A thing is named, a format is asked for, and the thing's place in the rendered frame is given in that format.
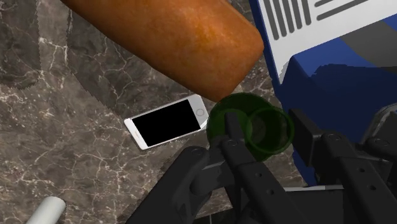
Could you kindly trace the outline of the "green glass bottle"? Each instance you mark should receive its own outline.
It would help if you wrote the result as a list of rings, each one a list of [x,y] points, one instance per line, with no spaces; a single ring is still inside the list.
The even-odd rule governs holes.
[[[237,114],[246,147],[259,162],[282,153],[293,140],[295,129],[289,115],[259,95],[241,92],[212,108],[206,130],[209,141],[225,134],[227,112]]]

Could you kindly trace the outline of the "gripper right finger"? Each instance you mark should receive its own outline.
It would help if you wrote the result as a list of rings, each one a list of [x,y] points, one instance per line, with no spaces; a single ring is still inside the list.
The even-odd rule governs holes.
[[[295,124],[293,146],[298,154],[322,177],[322,183],[340,181],[360,223],[397,224],[397,189],[356,151],[361,148],[396,166],[397,145],[379,136],[354,145],[338,132],[321,130],[300,109],[290,109],[288,114]]]

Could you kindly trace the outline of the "white smartphone with black screen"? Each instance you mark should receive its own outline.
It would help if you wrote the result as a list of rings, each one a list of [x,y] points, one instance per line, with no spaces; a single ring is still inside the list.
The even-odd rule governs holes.
[[[209,114],[202,97],[193,94],[140,115],[124,124],[141,150],[204,130]]]

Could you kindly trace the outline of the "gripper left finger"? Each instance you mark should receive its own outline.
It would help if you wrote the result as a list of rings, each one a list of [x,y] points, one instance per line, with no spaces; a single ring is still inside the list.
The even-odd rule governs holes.
[[[309,224],[273,174],[245,147],[235,113],[225,114],[225,128],[228,138],[221,142],[221,152],[238,191],[247,194],[248,207],[256,211],[261,223]],[[193,193],[190,185],[208,162],[209,150],[185,148],[125,224],[192,224],[211,194]]]

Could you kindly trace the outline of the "white cylinder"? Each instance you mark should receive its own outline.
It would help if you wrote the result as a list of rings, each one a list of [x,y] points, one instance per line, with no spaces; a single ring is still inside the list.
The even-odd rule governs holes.
[[[66,203],[58,197],[46,197],[25,224],[57,224],[66,209]]]

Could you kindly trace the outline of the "blue and white box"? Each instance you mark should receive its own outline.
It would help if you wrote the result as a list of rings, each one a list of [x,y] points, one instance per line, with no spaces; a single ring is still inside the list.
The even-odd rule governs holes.
[[[397,0],[249,0],[276,97],[364,143],[397,110]]]

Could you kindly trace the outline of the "brown bread loaf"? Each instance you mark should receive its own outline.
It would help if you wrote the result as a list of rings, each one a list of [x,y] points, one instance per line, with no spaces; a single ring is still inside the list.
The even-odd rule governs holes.
[[[61,0],[153,69],[213,102],[263,53],[257,28],[227,0]]]

